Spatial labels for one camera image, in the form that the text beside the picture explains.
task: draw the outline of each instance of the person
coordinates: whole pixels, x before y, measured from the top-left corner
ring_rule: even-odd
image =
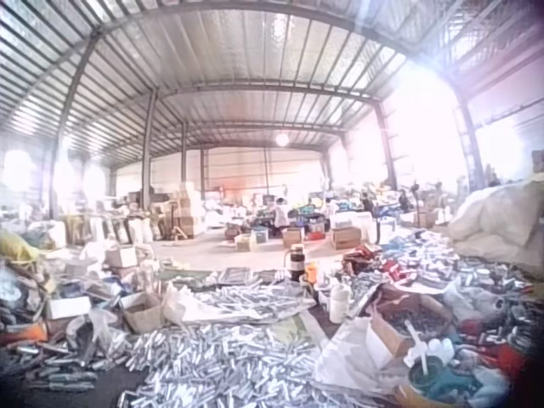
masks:
[[[274,236],[281,234],[284,228],[289,226],[289,218],[287,217],[288,208],[285,199],[278,198],[274,208]]]
[[[363,197],[361,198],[360,202],[363,206],[363,211],[367,211],[374,215],[374,203],[370,198],[368,198],[368,193],[363,193]]]
[[[399,197],[399,204],[400,204],[400,210],[406,214],[410,211],[410,202],[408,201],[408,196],[406,195],[405,190],[400,191],[400,197]]]
[[[338,205],[333,202],[330,197],[325,199],[325,205],[321,209],[323,216],[325,217],[325,232],[329,232],[331,229],[331,216],[338,211]]]

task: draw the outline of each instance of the concrete floor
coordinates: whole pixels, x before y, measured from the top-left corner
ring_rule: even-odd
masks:
[[[228,267],[249,266],[253,269],[273,269],[283,266],[286,249],[281,239],[270,239],[259,244],[253,252],[237,252],[234,243],[226,242],[223,229],[210,229],[194,240],[157,241],[152,244],[158,259],[172,258],[190,269],[220,270]],[[345,252],[332,248],[329,237],[320,241],[304,242],[307,260],[340,259]]]

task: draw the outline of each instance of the stacked boxes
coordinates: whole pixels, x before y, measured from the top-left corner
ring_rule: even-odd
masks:
[[[203,233],[206,230],[204,224],[204,209],[201,203],[200,192],[195,190],[191,182],[182,183],[179,191],[173,195],[170,201],[173,205],[173,226],[178,226],[189,237]]]
[[[332,247],[334,249],[350,249],[360,245],[361,233],[357,227],[332,230]]]

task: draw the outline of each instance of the open cardboard box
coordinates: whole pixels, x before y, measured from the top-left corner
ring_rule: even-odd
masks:
[[[422,341],[428,341],[436,335],[443,334],[451,323],[453,314],[439,301],[427,295],[420,294],[404,294],[395,290],[386,288],[385,298],[380,297],[376,300],[371,308],[371,329],[377,334],[386,346],[391,355],[402,357],[406,355],[408,349],[414,346],[414,341],[410,336],[400,334],[393,326],[391,326],[384,318],[383,314],[398,312],[401,310],[429,309],[444,319],[444,324],[437,328],[437,331],[431,336],[421,335]]]
[[[161,300],[157,296],[134,293],[123,297],[119,304],[125,320],[136,333],[153,332],[164,323]]]

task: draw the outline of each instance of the window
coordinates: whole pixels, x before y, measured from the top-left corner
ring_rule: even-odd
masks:
[[[31,188],[31,157],[23,150],[10,150],[3,161],[3,183],[13,191],[28,191]]]
[[[105,195],[105,175],[100,167],[91,166],[83,176],[83,191],[90,200],[96,200]]]

